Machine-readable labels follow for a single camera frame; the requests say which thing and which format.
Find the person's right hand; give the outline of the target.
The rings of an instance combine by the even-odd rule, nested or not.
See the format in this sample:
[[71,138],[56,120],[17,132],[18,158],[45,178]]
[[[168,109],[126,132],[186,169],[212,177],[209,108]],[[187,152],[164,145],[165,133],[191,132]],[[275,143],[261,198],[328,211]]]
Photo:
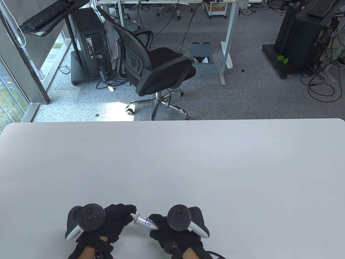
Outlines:
[[172,229],[167,217],[160,214],[151,214],[149,218],[159,230],[152,230],[150,237],[159,242],[165,252],[173,256],[183,257],[188,249],[203,248],[203,243],[196,234],[188,230],[176,231]]

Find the person's left hand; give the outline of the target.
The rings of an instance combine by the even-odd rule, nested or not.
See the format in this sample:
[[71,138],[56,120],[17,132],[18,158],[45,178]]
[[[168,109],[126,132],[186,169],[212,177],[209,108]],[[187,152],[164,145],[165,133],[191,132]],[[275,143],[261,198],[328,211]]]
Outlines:
[[134,205],[110,205],[105,208],[105,222],[95,231],[83,232],[76,243],[94,248],[99,254],[111,254],[112,243],[119,239],[123,228],[133,221],[132,214],[136,214]]

